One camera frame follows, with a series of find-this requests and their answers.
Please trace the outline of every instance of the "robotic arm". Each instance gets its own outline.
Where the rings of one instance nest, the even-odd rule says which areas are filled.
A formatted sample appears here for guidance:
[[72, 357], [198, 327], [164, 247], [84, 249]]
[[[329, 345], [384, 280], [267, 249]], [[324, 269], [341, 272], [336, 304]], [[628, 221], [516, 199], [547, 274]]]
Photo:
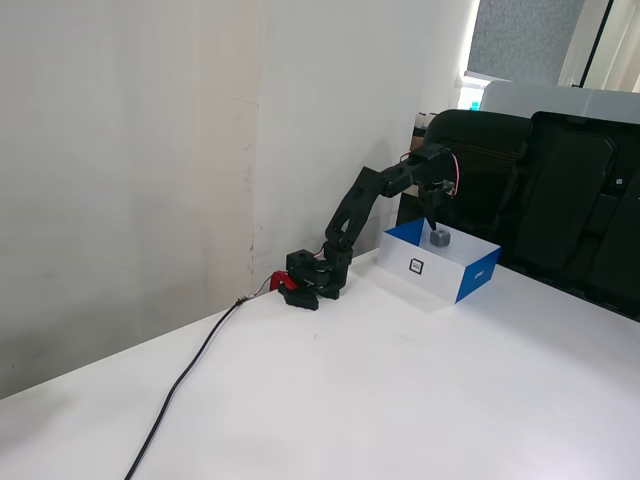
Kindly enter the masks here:
[[278, 288], [289, 305], [318, 309], [316, 295], [338, 299], [347, 281], [353, 244], [364, 228], [378, 195], [394, 197], [418, 186], [420, 205], [433, 230], [436, 208], [456, 193], [454, 157], [448, 148], [426, 144], [409, 158], [382, 172], [363, 167], [325, 231], [324, 258], [308, 250], [287, 255], [287, 271], [276, 272], [271, 289]]

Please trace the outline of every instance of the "gray object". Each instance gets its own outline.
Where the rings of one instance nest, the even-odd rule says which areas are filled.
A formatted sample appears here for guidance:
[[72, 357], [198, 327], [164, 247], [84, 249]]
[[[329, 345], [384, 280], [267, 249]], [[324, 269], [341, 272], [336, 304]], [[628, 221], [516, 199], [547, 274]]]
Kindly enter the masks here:
[[482, 0], [468, 70], [557, 85], [584, 0]]
[[446, 247], [451, 243], [451, 233], [444, 228], [438, 228], [429, 235], [429, 242], [436, 247]]

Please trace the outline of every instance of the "open box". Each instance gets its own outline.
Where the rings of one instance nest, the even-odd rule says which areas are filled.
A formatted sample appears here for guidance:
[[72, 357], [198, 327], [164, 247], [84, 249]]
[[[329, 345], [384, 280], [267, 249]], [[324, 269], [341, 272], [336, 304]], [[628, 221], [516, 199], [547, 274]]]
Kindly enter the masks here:
[[500, 247], [454, 228], [446, 247], [429, 241], [424, 218], [382, 234], [378, 265], [449, 303], [456, 303], [491, 280]]

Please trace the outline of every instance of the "white wall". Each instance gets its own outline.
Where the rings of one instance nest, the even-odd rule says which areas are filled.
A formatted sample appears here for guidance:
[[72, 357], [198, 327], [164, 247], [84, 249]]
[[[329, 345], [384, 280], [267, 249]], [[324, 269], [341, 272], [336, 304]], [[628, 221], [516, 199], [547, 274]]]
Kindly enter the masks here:
[[640, 8], [636, 1], [633, 15], [615, 54], [611, 71], [604, 85], [605, 90], [631, 92], [640, 74]]
[[[383, 169], [407, 151], [427, 78], [452, 92], [472, 2], [274, 0], [261, 16], [262, 61], [254, 192], [258, 286], [285, 256], [318, 250], [362, 166]], [[458, 33], [451, 28], [459, 21]], [[458, 42], [452, 47], [451, 39]], [[453, 57], [451, 69], [440, 68]], [[356, 253], [394, 221], [374, 207]]]
[[637, 0], [616, 0], [613, 3], [607, 24], [598, 44], [598, 50], [589, 69], [589, 76], [585, 82], [586, 88], [606, 88], [609, 74], [631, 19], [634, 16], [637, 4]]
[[608, 3], [609, 0], [585, 0], [560, 72], [559, 86], [580, 85]]
[[256, 31], [257, 0], [2, 2], [0, 397], [248, 291]]

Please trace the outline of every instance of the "red wire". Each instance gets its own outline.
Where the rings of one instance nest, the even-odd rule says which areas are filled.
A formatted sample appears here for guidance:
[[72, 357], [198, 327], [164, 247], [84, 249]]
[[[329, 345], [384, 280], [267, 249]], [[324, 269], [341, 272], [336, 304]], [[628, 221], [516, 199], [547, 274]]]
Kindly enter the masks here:
[[456, 164], [456, 191], [453, 192], [453, 196], [455, 197], [458, 194], [458, 189], [460, 188], [460, 165], [458, 165], [458, 157], [456, 157], [453, 153], [451, 154], [453, 157], [453, 161]]

